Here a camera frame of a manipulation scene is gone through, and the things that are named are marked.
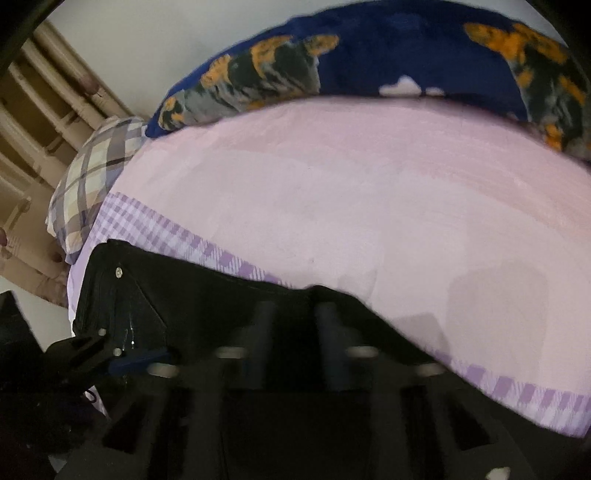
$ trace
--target pillow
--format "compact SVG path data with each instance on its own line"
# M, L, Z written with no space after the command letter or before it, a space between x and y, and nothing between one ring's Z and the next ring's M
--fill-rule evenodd
M51 197L47 231L74 264L106 195L146 141L146 123L111 117L87 140Z
M589 158L589 81L568 50L501 14L440 0L347 5L241 42L174 85L149 137L310 95L436 95L528 122Z

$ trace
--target mattress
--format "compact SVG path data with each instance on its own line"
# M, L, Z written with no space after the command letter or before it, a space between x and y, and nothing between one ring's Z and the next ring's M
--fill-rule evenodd
M109 238L353 294L539 425L591 423L591 176L444 100L317 98L147 143L69 278Z

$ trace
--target pink bed sheet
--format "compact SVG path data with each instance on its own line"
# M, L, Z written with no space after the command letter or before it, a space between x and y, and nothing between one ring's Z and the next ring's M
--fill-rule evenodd
M504 119L321 98L153 141L72 268L72 317L107 238L347 291L538 424L591 423L591 176Z

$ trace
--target gingham pattern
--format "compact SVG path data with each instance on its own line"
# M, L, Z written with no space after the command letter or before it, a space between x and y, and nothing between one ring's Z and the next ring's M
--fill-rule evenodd
M122 193L107 195L85 249L92 250L109 238L125 240L150 252L237 277L289 286ZM541 426L568 436L582 437L591 424L591 397L588 395L519 382L428 346L422 347L489 397Z
M94 132L66 170L51 197L47 231L57 238L73 264L96 215L125 164L146 141L139 117L111 117Z

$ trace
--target blue blanket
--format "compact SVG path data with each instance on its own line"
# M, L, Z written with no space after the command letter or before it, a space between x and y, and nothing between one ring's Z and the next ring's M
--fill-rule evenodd
M174 85L149 137L310 95L440 95L535 126L589 157L589 81L558 42L484 9L383 0L297 17Z

